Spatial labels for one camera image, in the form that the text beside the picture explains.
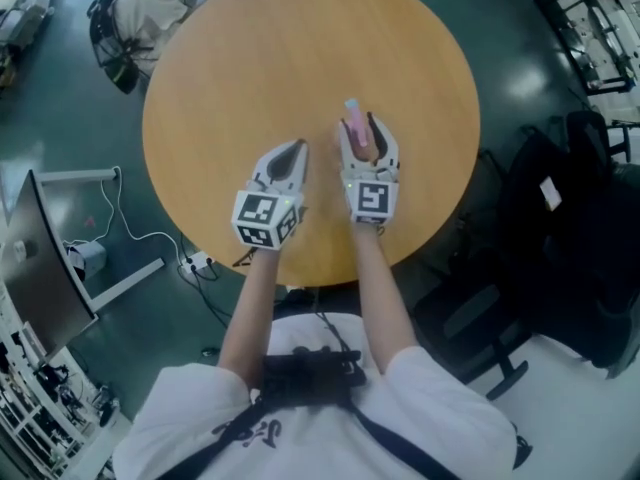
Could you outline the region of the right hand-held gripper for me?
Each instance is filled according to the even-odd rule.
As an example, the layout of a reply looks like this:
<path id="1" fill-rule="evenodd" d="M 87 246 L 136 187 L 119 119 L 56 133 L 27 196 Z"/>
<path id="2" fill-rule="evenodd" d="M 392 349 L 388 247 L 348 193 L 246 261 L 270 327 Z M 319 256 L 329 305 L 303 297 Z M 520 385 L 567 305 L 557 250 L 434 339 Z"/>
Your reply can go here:
<path id="1" fill-rule="evenodd" d="M 367 147 L 360 144 L 356 131 L 345 120 L 340 120 L 338 142 L 345 168 L 341 171 L 341 180 L 350 220 L 384 226 L 395 214 L 399 147 L 390 129 L 375 114 L 368 112 L 367 120 L 378 151 L 374 164 L 384 168 L 365 168 L 371 163 Z"/>

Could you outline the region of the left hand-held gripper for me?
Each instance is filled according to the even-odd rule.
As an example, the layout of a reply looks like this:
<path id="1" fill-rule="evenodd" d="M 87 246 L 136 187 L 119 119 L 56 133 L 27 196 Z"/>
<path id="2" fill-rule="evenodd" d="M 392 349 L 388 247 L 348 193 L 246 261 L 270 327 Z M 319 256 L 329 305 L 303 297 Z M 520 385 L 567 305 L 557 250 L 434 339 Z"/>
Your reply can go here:
<path id="1" fill-rule="evenodd" d="M 301 223 L 309 147 L 285 142 L 263 155 L 254 168 L 251 190 L 237 193 L 231 225 L 249 247 L 280 250 Z"/>

